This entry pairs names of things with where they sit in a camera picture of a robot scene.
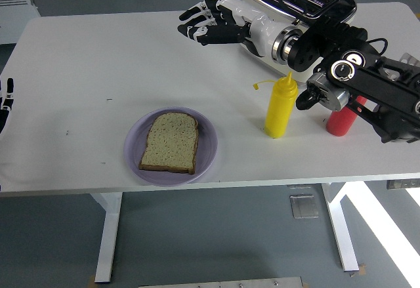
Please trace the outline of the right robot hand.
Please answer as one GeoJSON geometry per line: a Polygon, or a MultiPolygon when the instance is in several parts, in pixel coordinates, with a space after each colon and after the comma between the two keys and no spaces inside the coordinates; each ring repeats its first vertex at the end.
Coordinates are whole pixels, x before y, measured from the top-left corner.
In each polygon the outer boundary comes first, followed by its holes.
{"type": "Polygon", "coordinates": [[[203,0],[179,16],[178,31],[202,45],[241,43],[270,56],[281,25],[242,0],[203,0]]]}

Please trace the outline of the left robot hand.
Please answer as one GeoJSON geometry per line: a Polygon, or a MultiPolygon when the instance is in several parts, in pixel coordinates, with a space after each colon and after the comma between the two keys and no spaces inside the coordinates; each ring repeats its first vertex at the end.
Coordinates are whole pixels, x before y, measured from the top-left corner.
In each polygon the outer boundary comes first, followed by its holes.
{"type": "Polygon", "coordinates": [[[9,117],[11,115],[14,103],[14,79],[7,79],[7,88],[5,97],[1,96],[1,135],[8,126],[9,117]]]}

